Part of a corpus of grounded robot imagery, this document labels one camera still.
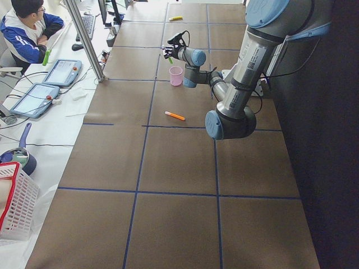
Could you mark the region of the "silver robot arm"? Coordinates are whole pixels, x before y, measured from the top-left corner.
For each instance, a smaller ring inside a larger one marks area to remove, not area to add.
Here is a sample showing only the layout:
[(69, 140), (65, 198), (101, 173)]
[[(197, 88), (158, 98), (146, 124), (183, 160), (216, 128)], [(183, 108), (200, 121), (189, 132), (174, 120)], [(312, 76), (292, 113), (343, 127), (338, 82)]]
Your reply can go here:
[(330, 28), (333, 1), (250, 1), (246, 7), (247, 28), (237, 63), (229, 74), (202, 71), (206, 56), (190, 48), (177, 33), (162, 47), (165, 58), (185, 62), (183, 85), (207, 84), (218, 98), (215, 110), (207, 112), (205, 127), (214, 140), (244, 138), (256, 127), (247, 102), (256, 88), (275, 48), (284, 41), (308, 40), (325, 35)]

